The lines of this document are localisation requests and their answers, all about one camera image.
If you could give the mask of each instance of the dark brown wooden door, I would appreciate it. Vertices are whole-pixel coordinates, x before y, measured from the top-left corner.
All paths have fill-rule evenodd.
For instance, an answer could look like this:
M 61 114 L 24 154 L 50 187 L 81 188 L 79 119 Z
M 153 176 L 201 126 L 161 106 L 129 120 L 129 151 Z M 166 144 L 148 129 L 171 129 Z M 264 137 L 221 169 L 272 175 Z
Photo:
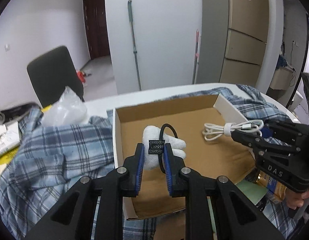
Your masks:
M 90 58 L 110 55 L 104 0 L 83 0 Z

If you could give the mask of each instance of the blue plaid shirt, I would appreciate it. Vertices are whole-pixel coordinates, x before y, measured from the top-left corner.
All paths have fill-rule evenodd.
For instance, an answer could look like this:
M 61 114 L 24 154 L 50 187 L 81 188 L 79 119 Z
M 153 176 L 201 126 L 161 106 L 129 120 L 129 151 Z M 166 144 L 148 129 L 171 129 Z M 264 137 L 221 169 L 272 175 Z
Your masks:
M 290 121 L 255 88 L 238 87 L 250 98 L 238 97 L 228 88 L 220 87 L 167 99 L 222 94 L 247 119 Z M 20 122 L 21 146 L 0 177 L 0 215 L 16 239 L 25 236 L 81 176 L 94 179 L 114 168 L 111 114 L 109 111 L 108 119 L 91 117 L 88 124 L 41 127 L 42 112 L 33 108 Z M 280 143 L 273 138 L 269 141 Z M 264 214 L 286 238 L 296 226 L 287 216 L 285 203 L 268 202 Z M 158 220 L 160 217 L 137 221 L 123 219 L 124 239 L 153 239 Z

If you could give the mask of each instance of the open box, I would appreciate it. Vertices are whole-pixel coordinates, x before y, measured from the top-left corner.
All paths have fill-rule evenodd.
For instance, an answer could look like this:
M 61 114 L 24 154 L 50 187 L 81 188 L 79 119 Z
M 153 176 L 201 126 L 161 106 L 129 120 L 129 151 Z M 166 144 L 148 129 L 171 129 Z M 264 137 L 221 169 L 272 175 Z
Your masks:
M 187 147 L 185 165 L 201 175 L 216 178 L 227 176 L 240 182 L 255 165 L 248 148 L 221 136 L 207 142 L 202 131 L 204 123 L 224 125 L 226 122 L 245 122 L 247 119 L 221 94 L 156 101 L 113 110 L 113 153 L 115 167 L 134 155 L 137 143 L 142 143 L 143 130 L 148 125 L 161 127 L 171 124 Z M 184 198 L 171 198 L 166 177 L 156 168 L 143 171 L 141 190 L 136 198 L 123 199 L 125 219 L 146 219 L 176 212 L 185 208 Z

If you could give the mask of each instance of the light switch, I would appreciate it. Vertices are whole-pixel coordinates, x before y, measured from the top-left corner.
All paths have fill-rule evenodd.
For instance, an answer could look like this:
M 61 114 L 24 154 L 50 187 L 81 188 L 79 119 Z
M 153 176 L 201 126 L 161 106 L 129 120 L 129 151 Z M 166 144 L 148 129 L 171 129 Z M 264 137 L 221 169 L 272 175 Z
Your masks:
M 5 48 L 6 52 L 8 52 L 10 50 L 10 44 L 4 45 L 4 48 Z

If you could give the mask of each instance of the red object on floor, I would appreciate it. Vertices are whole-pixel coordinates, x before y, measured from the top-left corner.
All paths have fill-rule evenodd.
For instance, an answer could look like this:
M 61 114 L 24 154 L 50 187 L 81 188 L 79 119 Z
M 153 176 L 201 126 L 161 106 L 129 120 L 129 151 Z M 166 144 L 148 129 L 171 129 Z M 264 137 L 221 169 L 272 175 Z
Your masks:
M 77 75 L 82 83 L 86 82 L 86 79 L 84 78 L 83 73 L 81 71 L 77 71 Z

